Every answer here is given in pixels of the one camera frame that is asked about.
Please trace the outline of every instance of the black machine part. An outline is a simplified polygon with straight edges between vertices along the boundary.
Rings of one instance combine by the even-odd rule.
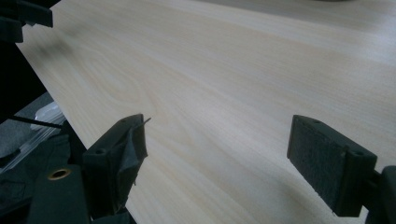
[[[396,167],[375,171],[376,155],[325,123],[295,115],[288,158],[339,217],[358,217],[364,205],[366,223],[396,224]]]
[[[60,0],[0,0],[0,41],[23,42],[22,26],[53,26],[50,7]]]
[[[145,123],[141,114],[121,119],[83,154],[93,218],[116,215],[125,206],[137,172],[148,155]]]
[[[91,221],[80,166],[65,165],[41,175],[35,183],[28,224],[135,224],[125,209]]]
[[[122,119],[87,150],[66,121],[0,175],[0,223],[135,224],[125,203],[148,155],[145,123]]]

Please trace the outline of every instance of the wood grain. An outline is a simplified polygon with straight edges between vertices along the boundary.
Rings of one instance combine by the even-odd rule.
[[[286,158],[291,118],[396,163],[396,2],[67,0],[19,47],[86,147],[143,113],[139,223],[339,218]]]

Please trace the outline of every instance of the screw hole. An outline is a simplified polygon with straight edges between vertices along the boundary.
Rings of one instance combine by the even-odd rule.
[[[59,179],[67,177],[71,173],[72,173],[72,171],[70,169],[60,169],[60,170],[52,172],[52,174],[49,175],[48,179],[49,180],[59,180]]]
[[[362,152],[359,152],[359,151],[353,151],[353,152],[355,153],[355,155],[358,155],[358,156],[363,156],[364,155]]]

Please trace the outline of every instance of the black cable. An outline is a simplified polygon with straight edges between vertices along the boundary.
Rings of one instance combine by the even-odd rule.
[[[24,123],[31,123],[31,124],[36,124],[36,125],[40,125],[40,126],[62,129],[62,125],[59,125],[59,124],[48,123],[48,122],[35,120],[35,119],[22,118],[22,117],[18,117],[15,115],[4,115],[4,114],[0,113],[0,117],[3,117],[5,119],[12,119],[12,120],[16,120],[16,121],[20,121],[20,122],[24,122]]]

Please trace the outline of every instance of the gray floor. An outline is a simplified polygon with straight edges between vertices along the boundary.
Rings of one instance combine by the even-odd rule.
[[[28,119],[34,119],[35,112],[52,101],[52,98],[46,92],[19,111],[16,115]],[[27,123],[6,120],[0,124],[0,157],[6,156],[7,154],[15,151],[34,134],[35,132],[30,130],[30,124]]]

